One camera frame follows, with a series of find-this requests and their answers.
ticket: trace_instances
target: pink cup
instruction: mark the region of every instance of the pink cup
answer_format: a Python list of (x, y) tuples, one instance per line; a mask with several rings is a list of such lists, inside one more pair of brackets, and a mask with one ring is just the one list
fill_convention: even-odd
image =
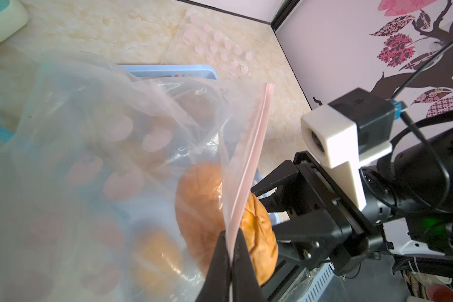
[(453, 302), (453, 290), (446, 285), (426, 287), (426, 296), (433, 302)]

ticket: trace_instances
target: countertop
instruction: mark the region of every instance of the countertop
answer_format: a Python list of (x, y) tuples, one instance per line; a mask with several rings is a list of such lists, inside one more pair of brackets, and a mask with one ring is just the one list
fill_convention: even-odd
[[(252, 79), (275, 84), (258, 169), (262, 176), (306, 149), (300, 117), (309, 105), (272, 28), (175, 0), (22, 0), (30, 20), (0, 43), (0, 126), (14, 131), (42, 55), (84, 51), (118, 64), (159, 64), (185, 13), (195, 9), (255, 53)], [(183, 64), (195, 64), (185, 61)]]

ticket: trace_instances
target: black cable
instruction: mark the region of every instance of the black cable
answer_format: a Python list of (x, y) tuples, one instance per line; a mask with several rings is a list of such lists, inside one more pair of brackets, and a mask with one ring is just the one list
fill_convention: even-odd
[[(423, 145), (425, 145), (425, 147), (428, 148), (429, 152), (434, 157), (436, 164), (438, 165), (438, 168), (441, 171), (441, 174), (443, 174), (445, 188), (443, 194), (441, 195), (440, 201), (434, 207), (432, 207), (433, 209), (438, 209), (445, 202), (446, 198), (448, 197), (448, 194), (450, 193), (451, 186), (450, 173), (448, 172), (446, 166), (443, 164), (440, 155), (436, 152), (433, 146), (426, 140), (426, 137), (423, 135), (423, 133), (421, 133), (421, 130), (419, 130), (419, 128), (413, 122), (411, 117), (406, 112), (402, 112), (401, 119), (408, 126), (411, 132), (413, 132), (413, 134), (418, 138), (418, 140), (420, 140), (423, 143)], [(418, 201), (431, 207), (431, 205), (428, 202), (425, 202), (421, 197), (419, 197), (418, 194), (416, 194), (416, 192), (409, 185), (407, 185), (406, 187), (411, 191), (411, 194), (415, 196)]]
[[(453, 47), (453, 41), (450, 42), (448, 45), (444, 46), (438, 53), (436, 53), (435, 56), (433, 56), (430, 60), (428, 60), (425, 64), (423, 64), (423, 66), (421, 66), (420, 69), (416, 70), (409, 78), (406, 82), (404, 82), (403, 85), (401, 85), (399, 87), (398, 90), (396, 90), (394, 92), (394, 94), (392, 95), (391, 99), (392, 100), (395, 100), (398, 95), (411, 83), (411, 81), (413, 81), (420, 73), (422, 73), (430, 64), (432, 64), (436, 59), (438, 59), (439, 57), (441, 57), (446, 51), (448, 51), (451, 47)], [(421, 133), (421, 131), (419, 130), (419, 128), (416, 126), (416, 124), (413, 122), (413, 120), (411, 119), (411, 117), (406, 113), (406, 112), (402, 112), (401, 113), (401, 119), (404, 121), (404, 123), (408, 126), (408, 128), (415, 134), (415, 136), (426, 146), (426, 148), (428, 148), (429, 152), (433, 155), (433, 157), (435, 158), (435, 161), (436, 161), (436, 164), (438, 165), (438, 168), (440, 169), (441, 173), (443, 174), (444, 176), (444, 179), (445, 179), (445, 190), (443, 192), (443, 194), (441, 195), (441, 198), (440, 198), (440, 201), (435, 205), (435, 207), (433, 207), (434, 209), (437, 209), (439, 208), (441, 205), (443, 205), (443, 203), (445, 202), (448, 194), (449, 194), (449, 191), (450, 191), (450, 186), (451, 186), (451, 183), (450, 183), (450, 174), (448, 172), (448, 170), (446, 169), (446, 166), (443, 164), (443, 162), (441, 161), (441, 158), (440, 156), (438, 155), (438, 153), (435, 151), (435, 149), (431, 146), (431, 144), (426, 140), (425, 136), (423, 135), (423, 133)], [(422, 198), (420, 198), (415, 192), (414, 190), (412, 190), (412, 188), (410, 186), (408, 186), (408, 189), (411, 190), (411, 193), (415, 196), (415, 198), (419, 201), (419, 202), (422, 202), (424, 204), (428, 204), (427, 202), (425, 202)]]
[(359, 173), (361, 174), (361, 181), (368, 188), (369, 192), (377, 200), (379, 200), (382, 204), (384, 204), (385, 206), (387, 206), (390, 209), (393, 209), (394, 211), (399, 211), (400, 213), (404, 213), (404, 214), (429, 214), (429, 213), (453, 214), (453, 212), (447, 212), (447, 211), (443, 211), (443, 210), (440, 210), (440, 209), (434, 209), (434, 208), (410, 211), (410, 210), (404, 210), (404, 209), (401, 209), (401, 208), (399, 208), (397, 206), (394, 206), (394, 205), (390, 204), (389, 202), (387, 202), (386, 199), (384, 199), (382, 196), (379, 196), (378, 194), (376, 194), (376, 192), (374, 192), (374, 190), (372, 189), (371, 185), (368, 183), (368, 181), (366, 179), (366, 176), (362, 172), (362, 168), (359, 169)]
[[(453, 121), (453, 110), (441, 113), (434, 117), (424, 118), (418, 122), (416, 122), (416, 126), (419, 128), (452, 122)], [(381, 157), (377, 162), (377, 170), (381, 174), (382, 177), (386, 178), (389, 181), (393, 181), (394, 177), (391, 172), (391, 160), (393, 157), (394, 150), (398, 143), (401, 141), (403, 137), (407, 134), (411, 133), (409, 128), (404, 129), (398, 135), (394, 136), (391, 140), (391, 145), (393, 146), (393, 151), (383, 157)]]
[(354, 278), (356, 278), (357, 275), (359, 275), (359, 272), (361, 271), (361, 264), (362, 264), (362, 262), (359, 263), (359, 268), (357, 269), (357, 273), (356, 273), (354, 276), (352, 276), (352, 277), (346, 277), (346, 276), (344, 275), (344, 278), (346, 278), (346, 279), (354, 279)]
[[(394, 255), (394, 264), (392, 268), (392, 273), (402, 270), (411, 270), (409, 262), (411, 261), (411, 266), (413, 265), (414, 257), (405, 257), (400, 255)], [(420, 272), (432, 275), (440, 275), (445, 277), (453, 278), (453, 260), (447, 259), (437, 259), (437, 258), (427, 258), (427, 257), (416, 257), (417, 261), (417, 270)]]
[(451, 47), (453, 47), (453, 41), (450, 42), (448, 45), (444, 46), (442, 49), (440, 49), (440, 51), (438, 53), (436, 53), (435, 56), (433, 56), (431, 59), (429, 59), (425, 64), (423, 64), (420, 69), (416, 70), (409, 78), (408, 80), (406, 80), (404, 82), (403, 85), (401, 85), (399, 87), (398, 90), (396, 90), (393, 94), (393, 96), (391, 97), (393, 100), (395, 100), (399, 94), (404, 90), (404, 88), (406, 88), (410, 83), (411, 81), (413, 81), (420, 73), (422, 73), (431, 63), (433, 63), (436, 59), (438, 59), (439, 57), (441, 57), (441, 55), (443, 55), (445, 52), (447, 52)]

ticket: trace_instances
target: bread roll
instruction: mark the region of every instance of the bread roll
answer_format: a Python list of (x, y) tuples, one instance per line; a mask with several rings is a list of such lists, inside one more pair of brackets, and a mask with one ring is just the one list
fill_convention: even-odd
[(182, 262), (179, 245), (164, 230), (148, 231), (133, 244), (131, 271), (148, 295), (168, 297), (174, 293)]
[[(189, 168), (176, 190), (176, 221), (188, 245), (190, 256), (207, 274), (221, 231), (225, 229), (222, 203), (221, 167), (206, 162)], [(254, 194), (248, 196), (240, 228), (260, 285), (273, 274), (278, 246), (270, 219), (263, 204)]]

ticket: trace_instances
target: basket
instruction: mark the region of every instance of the basket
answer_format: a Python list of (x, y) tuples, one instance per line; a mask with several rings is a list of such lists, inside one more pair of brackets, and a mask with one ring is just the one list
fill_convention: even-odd
[[(120, 65), (133, 76), (142, 77), (200, 77), (218, 80), (215, 69), (208, 65)], [(0, 127), (0, 141), (8, 142), (10, 132)]]

